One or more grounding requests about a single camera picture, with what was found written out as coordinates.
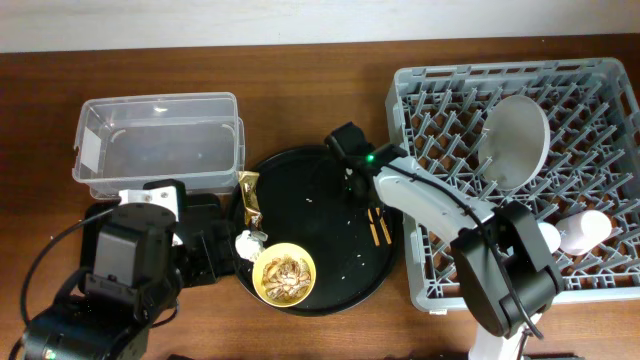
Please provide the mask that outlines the white tissue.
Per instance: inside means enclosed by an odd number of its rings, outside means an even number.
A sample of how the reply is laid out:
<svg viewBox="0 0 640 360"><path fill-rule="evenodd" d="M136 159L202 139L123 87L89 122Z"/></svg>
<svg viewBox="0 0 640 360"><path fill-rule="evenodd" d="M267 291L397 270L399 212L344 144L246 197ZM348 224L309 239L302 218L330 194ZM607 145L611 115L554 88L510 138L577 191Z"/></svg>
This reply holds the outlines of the white tissue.
<svg viewBox="0 0 640 360"><path fill-rule="evenodd" d="M240 258L255 262L265 250L267 240L268 235L262 231L244 230L235 239L235 249Z"/></svg>

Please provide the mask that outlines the wooden chopstick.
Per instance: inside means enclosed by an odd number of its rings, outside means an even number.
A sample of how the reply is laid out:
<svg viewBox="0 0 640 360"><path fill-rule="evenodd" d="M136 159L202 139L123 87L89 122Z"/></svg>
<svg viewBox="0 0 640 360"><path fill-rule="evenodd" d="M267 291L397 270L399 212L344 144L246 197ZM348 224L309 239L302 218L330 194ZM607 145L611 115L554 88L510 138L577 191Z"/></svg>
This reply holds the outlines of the wooden chopstick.
<svg viewBox="0 0 640 360"><path fill-rule="evenodd" d="M380 208L376 208L376 213L377 213L377 217L378 217L378 220L379 220L379 223L380 223L380 227L381 227L382 232L384 234L385 241L386 241L386 243L388 245L391 245L392 244L392 239L391 239L391 236L390 236L390 233L389 233L389 229L388 229L387 223L386 223L385 218L384 218L384 212Z"/></svg>
<svg viewBox="0 0 640 360"><path fill-rule="evenodd" d="M380 239L377 231L378 215L375 209L369 208L367 210L369 219L369 227L376 247L380 246Z"/></svg>

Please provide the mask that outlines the yellow bowl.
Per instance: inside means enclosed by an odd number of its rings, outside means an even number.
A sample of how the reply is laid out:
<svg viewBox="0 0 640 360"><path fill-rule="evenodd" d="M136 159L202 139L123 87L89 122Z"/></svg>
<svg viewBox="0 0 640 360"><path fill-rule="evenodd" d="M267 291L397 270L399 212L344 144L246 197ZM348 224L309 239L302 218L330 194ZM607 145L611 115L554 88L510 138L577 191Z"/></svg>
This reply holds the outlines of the yellow bowl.
<svg viewBox="0 0 640 360"><path fill-rule="evenodd" d="M253 263L254 290L274 307L292 307L302 302L312 292L316 278L310 254L291 243L266 248Z"/></svg>

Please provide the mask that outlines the gold snack wrapper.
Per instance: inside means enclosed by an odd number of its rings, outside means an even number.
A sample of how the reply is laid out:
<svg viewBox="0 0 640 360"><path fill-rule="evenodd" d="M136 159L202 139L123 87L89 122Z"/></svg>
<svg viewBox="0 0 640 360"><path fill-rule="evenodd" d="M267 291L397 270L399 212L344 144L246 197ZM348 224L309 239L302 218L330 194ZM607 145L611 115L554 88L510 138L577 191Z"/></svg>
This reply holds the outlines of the gold snack wrapper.
<svg viewBox="0 0 640 360"><path fill-rule="evenodd" d="M238 181L244 204L245 225L260 230L263 215L259 207L257 187L260 174L252 171L239 171Z"/></svg>

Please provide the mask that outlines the peanut shell food scraps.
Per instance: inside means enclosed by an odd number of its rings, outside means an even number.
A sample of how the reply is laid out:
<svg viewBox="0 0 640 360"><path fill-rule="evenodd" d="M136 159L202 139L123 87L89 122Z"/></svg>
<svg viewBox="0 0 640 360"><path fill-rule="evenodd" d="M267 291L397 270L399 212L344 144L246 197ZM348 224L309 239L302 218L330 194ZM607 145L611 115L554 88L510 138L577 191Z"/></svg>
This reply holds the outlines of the peanut shell food scraps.
<svg viewBox="0 0 640 360"><path fill-rule="evenodd" d="M267 297L280 303L303 298L311 288L311 281L308 264L288 255L267 263L262 276L262 286Z"/></svg>

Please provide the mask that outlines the white round plate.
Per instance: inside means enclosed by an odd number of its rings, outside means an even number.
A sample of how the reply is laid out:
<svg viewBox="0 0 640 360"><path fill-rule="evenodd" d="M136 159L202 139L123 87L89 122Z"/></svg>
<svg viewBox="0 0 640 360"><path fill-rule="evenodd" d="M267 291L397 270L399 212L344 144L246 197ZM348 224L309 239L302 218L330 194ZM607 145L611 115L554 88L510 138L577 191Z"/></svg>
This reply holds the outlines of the white round plate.
<svg viewBox="0 0 640 360"><path fill-rule="evenodd" d="M529 183L544 165L550 147L550 125L543 109L531 98L513 95L489 113L482 133L486 139L478 159L491 159L483 177L510 191Z"/></svg>

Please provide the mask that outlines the light blue plastic cup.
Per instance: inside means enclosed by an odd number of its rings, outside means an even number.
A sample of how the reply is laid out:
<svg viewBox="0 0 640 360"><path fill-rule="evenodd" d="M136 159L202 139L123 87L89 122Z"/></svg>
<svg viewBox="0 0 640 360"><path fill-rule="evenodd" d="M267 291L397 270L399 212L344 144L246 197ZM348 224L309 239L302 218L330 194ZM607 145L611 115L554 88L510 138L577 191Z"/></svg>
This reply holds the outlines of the light blue plastic cup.
<svg viewBox="0 0 640 360"><path fill-rule="evenodd" d="M551 254L556 252L561 245L561 235L558 229L547 222L539 222L538 228L547 244Z"/></svg>

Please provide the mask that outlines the pink plastic cup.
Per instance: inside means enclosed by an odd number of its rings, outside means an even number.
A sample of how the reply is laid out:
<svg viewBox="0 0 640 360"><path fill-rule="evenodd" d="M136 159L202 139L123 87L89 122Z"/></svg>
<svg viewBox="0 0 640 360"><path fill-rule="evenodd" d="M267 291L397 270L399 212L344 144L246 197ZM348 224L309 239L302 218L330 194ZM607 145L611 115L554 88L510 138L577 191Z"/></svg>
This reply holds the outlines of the pink plastic cup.
<svg viewBox="0 0 640 360"><path fill-rule="evenodd" d="M608 216L598 210L586 210L564 218L555 227L560 232L560 249L573 256L590 252L613 230Z"/></svg>

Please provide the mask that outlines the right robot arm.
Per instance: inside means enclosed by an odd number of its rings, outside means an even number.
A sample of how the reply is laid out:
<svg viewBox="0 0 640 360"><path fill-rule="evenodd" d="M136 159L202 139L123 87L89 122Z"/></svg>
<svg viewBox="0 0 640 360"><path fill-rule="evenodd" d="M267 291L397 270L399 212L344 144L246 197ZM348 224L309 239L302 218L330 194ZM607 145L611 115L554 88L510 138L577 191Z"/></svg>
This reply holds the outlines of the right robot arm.
<svg viewBox="0 0 640 360"><path fill-rule="evenodd" d="M398 145L375 147L349 122L325 143L347 189L370 209L390 207L451 248L460 292L478 323L471 359L521 359L536 324L564 289L561 272L529 208L470 197Z"/></svg>

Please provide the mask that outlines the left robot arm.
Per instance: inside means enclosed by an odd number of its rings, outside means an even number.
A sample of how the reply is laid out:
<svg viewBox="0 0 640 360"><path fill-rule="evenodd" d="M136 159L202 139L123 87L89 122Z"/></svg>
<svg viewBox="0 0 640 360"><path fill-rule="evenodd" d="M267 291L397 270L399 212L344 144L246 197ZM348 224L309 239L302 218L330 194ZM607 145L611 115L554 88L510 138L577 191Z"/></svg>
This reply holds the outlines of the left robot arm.
<svg viewBox="0 0 640 360"><path fill-rule="evenodd" d="M179 312L183 288L215 283L235 231L218 208L182 216L159 205L113 207L80 222L97 224L94 262L78 268L26 328L12 359L140 359L161 315Z"/></svg>

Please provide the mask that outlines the grey dishwasher rack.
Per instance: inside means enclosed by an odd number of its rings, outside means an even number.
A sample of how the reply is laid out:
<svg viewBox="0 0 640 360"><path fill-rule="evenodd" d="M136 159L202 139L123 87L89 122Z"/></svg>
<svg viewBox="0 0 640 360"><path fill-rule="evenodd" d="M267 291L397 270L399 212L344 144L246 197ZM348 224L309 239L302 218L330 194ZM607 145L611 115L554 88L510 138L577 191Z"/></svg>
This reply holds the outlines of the grey dishwasher rack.
<svg viewBox="0 0 640 360"><path fill-rule="evenodd" d="M524 186L502 190L478 156L488 114L503 99L532 99L548 117L550 149ZM438 179L465 194L525 204L540 221L584 210L612 222L581 256L557 251L558 302L639 296L639 107L622 63L587 58L399 69L386 98L389 136Z"/></svg>

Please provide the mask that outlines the black rectangular tray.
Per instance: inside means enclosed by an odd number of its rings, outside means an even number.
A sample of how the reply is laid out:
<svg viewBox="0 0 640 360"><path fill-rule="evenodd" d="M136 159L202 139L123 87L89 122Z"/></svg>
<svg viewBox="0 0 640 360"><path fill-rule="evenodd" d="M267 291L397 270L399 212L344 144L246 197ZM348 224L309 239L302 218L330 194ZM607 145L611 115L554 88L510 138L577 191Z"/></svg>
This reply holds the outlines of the black rectangular tray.
<svg viewBox="0 0 640 360"><path fill-rule="evenodd" d="M173 227L178 244L149 260L166 260L159 275L144 277L142 287L167 280L172 288L190 288L216 283L235 273L229 240L233 225L222 217L219 199L213 194L189 195Z"/></svg>

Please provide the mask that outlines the black round tray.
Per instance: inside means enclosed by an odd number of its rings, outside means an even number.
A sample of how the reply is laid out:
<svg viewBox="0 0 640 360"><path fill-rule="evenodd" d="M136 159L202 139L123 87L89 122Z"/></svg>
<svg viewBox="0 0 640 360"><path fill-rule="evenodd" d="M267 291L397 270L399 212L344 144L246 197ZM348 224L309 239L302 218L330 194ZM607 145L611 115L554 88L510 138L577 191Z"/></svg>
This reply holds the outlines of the black round tray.
<svg viewBox="0 0 640 360"><path fill-rule="evenodd" d="M367 211L345 198L338 164L320 145L276 154L252 168L260 174L257 198L268 246L292 243L316 265L311 293L285 313L326 316L365 301L391 273L403 236L403 216L384 210L391 236L376 245Z"/></svg>

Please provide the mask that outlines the clear plastic bin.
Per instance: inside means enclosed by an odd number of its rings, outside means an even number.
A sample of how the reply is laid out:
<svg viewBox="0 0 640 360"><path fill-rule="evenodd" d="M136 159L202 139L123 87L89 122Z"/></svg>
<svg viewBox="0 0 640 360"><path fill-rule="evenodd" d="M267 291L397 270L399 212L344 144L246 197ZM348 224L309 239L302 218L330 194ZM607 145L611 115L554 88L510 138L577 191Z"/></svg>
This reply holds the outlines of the clear plastic bin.
<svg viewBox="0 0 640 360"><path fill-rule="evenodd" d="M81 108L74 149L72 177L98 200L165 179L227 195L245 165L244 124L230 92L92 99Z"/></svg>

